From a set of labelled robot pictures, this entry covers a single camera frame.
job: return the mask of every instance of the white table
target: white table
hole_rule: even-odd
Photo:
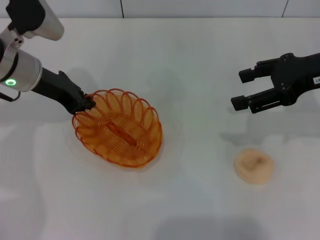
[[[238,72],[257,61],[319,53],[320,19],[62,23],[60,41],[36,37],[23,49],[87,93],[147,99],[163,150],[146,169],[123,170],[82,146],[59,103],[33,92],[1,102],[1,240],[319,239],[320,90],[258,114],[234,112],[230,98],[272,87],[241,83]],[[246,147],[274,158],[267,185],[236,175]]]

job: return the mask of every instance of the label sticker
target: label sticker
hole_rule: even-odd
[[[314,84],[320,84],[320,76],[314,77],[313,82]]]

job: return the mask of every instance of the robotic arm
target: robotic arm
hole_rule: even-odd
[[[293,105],[301,94],[320,88],[320,53],[305,57],[287,53],[276,59],[259,61],[253,70],[242,70],[239,76],[243,84],[271,76],[274,88],[231,98],[236,111],[250,107],[255,114],[280,105]]]
[[[0,98],[9,102],[20,92],[33,91],[61,103],[70,114],[91,109],[95,102],[59,71],[55,74],[39,59],[22,51],[24,37],[40,36],[57,41],[64,27],[46,0],[10,0],[6,7],[11,23],[0,33],[0,84],[19,91],[12,99],[3,93]]]

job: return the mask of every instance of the orange coiled wire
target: orange coiled wire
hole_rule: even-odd
[[[86,97],[96,105],[75,114],[72,125],[88,150],[129,168],[142,168],[158,155],[162,126],[157,111],[146,100],[116,88]]]

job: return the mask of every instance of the round beige object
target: round beige object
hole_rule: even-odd
[[[274,173],[274,161],[264,152],[248,148],[240,152],[234,162],[240,178],[249,184],[264,184]]]

